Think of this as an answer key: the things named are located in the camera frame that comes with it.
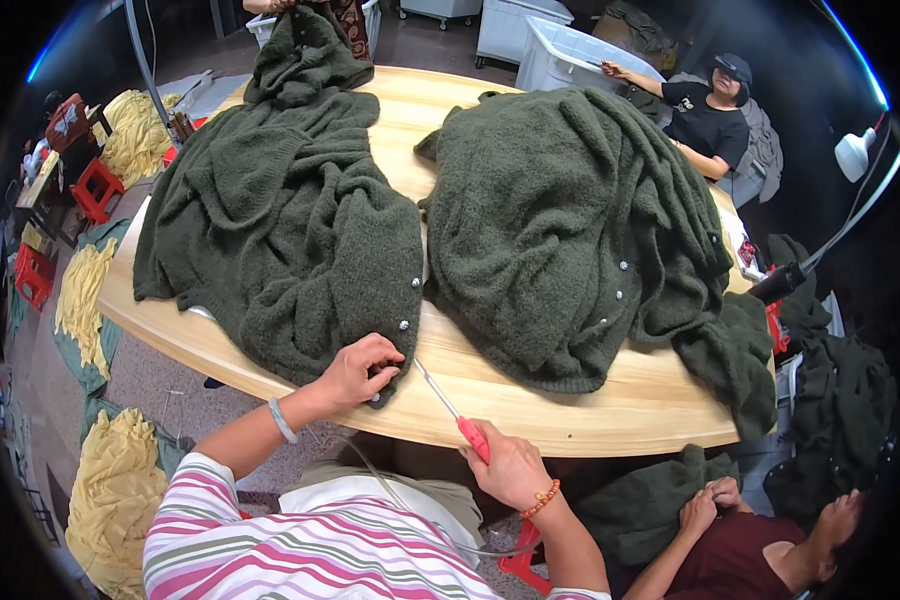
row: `woman's left hand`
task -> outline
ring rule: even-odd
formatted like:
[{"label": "woman's left hand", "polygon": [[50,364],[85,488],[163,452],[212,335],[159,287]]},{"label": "woman's left hand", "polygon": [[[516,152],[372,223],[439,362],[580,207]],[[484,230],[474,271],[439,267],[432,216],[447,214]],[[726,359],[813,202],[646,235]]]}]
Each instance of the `woman's left hand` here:
[{"label": "woman's left hand", "polygon": [[305,387],[311,388],[320,412],[329,417],[372,399],[400,373],[390,365],[405,359],[393,342],[370,333],[341,348],[323,375]]}]

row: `striped shirt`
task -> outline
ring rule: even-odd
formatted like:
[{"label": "striped shirt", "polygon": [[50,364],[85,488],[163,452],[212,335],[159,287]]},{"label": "striped shirt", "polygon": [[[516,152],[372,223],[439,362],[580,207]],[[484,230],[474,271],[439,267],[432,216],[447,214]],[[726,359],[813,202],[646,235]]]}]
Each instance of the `striped shirt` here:
[{"label": "striped shirt", "polygon": [[[311,488],[317,486],[303,487],[281,497],[280,513],[244,520],[232,471],[191,452],[173,474],[146,535],[146,595],[499,599],[471,563],[450,549],[462,526],[436,500],[420,493],[422,498],[408,503],[414,512],[408,512],[397,507],[379,484],[376,494],[361,491],[358,479],[317,484],[332,484],[334,501],[327,501],[328,489],[314,492]],[[400,498],[406,490],[411,488],[397,490]],[[287,499],[307,491],[300,496],[304,505]],[[432,506],[417,510],[421,501]],[[288,506],[295,511],[286,511]],[[437,515],[442,521],[416,512]],[[472,535],[466,535],[472,546]],[[607,593],[578,589],[555,588],[548,596],[548,600],[610,599]]]}]

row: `black cap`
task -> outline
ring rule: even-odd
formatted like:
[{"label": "black cap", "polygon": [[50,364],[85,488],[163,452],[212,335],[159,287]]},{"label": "black cap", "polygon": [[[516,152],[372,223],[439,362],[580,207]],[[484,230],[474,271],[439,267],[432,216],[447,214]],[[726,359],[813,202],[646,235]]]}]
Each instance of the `black cap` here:
[{"label": "black cap", "polygon": [[754,73],[747,62],[737,54],[720,54],[716,57],[717,66],[730,77],[745,82],[747,85],[754,83]]}]

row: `yellow fabric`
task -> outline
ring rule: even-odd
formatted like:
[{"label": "yellow fabric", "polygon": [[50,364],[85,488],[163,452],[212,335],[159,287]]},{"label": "yellow fabric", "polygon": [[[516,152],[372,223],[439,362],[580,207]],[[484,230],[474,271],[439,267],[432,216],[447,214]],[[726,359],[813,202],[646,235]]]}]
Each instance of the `yellow fabric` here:
[{"label": "yellow fabric", "polygon": [[43,236],[40,235],[40,232],[34,228],[30,221],[27,221],[24,225],[24,232],[20,234],[20,241],[36,250],[36,252],[40,252],[40,247],[43,246]]},{"label": "yellow fabric", "polygon": [[[164,94],[160,100],[169,110],[180,101],[180,94]],[[106,142],[99,159],[110,173],[126,188],[155,174],[171,143],[150,94],[128,89],[106,105],[103,116],[113,135],[107,137],[100,123],[94,124],[93,132],[97,141]]]},{"label": "yellow fabric", "polygon": [[63,273],[53,322],[53,333],[60,333],[62,327],[63,332],[76,341],[80,348],[80,367],[93,363],[107,381],[110,380],[110,367],[100,344],[104,315],[97,310],[97,296],[116,248],[117,238],[111,237],[102,252],[97,252],[96,246],[90,244],[73,255]]},{"label": "yellow fabric", "polygon": [[67,547],[90,581],[114,600],[145,597],[144,540],[167,492],[156,458],[154,425],[144,422],[139,408],[112,422],[99,411],[80,451]]}]

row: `floor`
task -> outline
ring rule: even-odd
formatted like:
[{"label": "floor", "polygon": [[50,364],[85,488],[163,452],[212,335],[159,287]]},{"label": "floor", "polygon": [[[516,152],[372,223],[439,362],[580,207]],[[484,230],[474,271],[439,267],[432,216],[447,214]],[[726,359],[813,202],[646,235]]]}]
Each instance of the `floor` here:
[{"label": "floor", "polygon": [[[417,15],[400,20],[385,14],[381,24],[376,64],[425,68],[512,85],[516,66],[487,64],[474,66],[479,21],[471,27],[451,22],[440,30],[439,22]],[[224,40],[209,38],[206,31],[188,43],[167,44],[160,49],[156,69],[157,85],[166,84],[213,69],[221,76],[250,74],[257,53],[256,39],[243,30]],[[142,89],[143,81],[129,81],[128,88]],[[113,219],[132,217],[147,196],[149,185],[139,183],[127,190],[112,212]],[[24,320],[15,336],[5,345],[14,402],[28,419],[27,486],[39,490],[44,501],[51,501],[48,471],[69,494],[80,461],[78,438],[84,410],[84,394],[64,365],[53,341],[52,327],[60,295],[60,282],[73,250],[61,242],[52,247],[56,265],[53,292],[37,312],[26,308]],[[139,407],[145,417],[164,426],[170,434],[195,440],[260,405],[252,396],[232,388],[204,388],[204,375],[183,366],[150,348],[132,335],[123,333],[111,365],[111,381],[106,397],[121,406]],[[174,390],[182,394],[168,394]],[[254,515],[271,512],[284,486],[295,482],[302,469],[321,456],[331,445],[332,434],[349,436],[354,432],[333,423],[318,422],[304,433],[298,445],[285,444],[248,477],[238,489],[243,510]],[[63,514],[62,507],[50,507]],[[62,542],[63,527],[55,519]],[[518,524],[505,520],[487,532],[492,547],[503,550],[516,544]],[[513,575],[502,573],[495,560],[485,559],[480,575],[501,595],[512,600],[539,598],[540,594]]]}]

